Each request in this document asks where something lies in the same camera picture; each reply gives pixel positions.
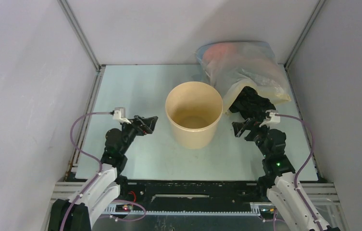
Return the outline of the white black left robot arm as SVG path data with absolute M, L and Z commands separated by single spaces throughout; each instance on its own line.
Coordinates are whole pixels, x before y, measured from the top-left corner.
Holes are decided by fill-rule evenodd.
M 127 178 L 121 173 L 128 161 L 126 151 L 137 136 L 154 132 L 158 117 L 135 115 L 127 119 L 118 110 L 110 112 L 110 115 L 121 127 L 106 132 L 105 148 L 101 158 L 81 150 L 78 146 L 75 147 L 81 154 L 94 159 L 98 168 L 94 176 L 78 191 L 53 203 L 48 222 L 49 231 L 90 231 L 112 202 L 145 210 L 134 201 L 124 200 L 129 194 L 129 187 Z

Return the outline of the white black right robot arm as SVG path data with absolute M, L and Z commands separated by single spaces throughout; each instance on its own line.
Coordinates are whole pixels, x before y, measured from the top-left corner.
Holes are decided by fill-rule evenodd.
M 289 158 L 285 154 L 287 136 L 254 119 L 233 122 L 236 137 L 249 131 L 244 138 L 256 144 L 263 155 L 265 175 L 257 181 L 256 194 L 262 201 L 274 204 L 285 223 L 292 231 L 338 231 L 317 211 L 304 191 Z

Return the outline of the black plastic trash bag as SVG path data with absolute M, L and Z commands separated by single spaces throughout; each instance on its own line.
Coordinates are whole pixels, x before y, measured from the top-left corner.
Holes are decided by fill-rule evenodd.
M 243 119 L 265 118 L 267 110 L 276 110 L 268 98 L 261 97 L 251 87 L 244 87 L 232 105 L 231 113 L 239 113 Z

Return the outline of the beige round trash bin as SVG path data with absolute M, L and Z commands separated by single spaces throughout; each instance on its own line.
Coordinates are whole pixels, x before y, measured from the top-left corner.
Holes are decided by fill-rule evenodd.
M 206 83 L 185 82 L 169 92 L 165 112 L 175 141 L 188 149 L 201 149 L 215 135 L 223 114 L 223 100 Z

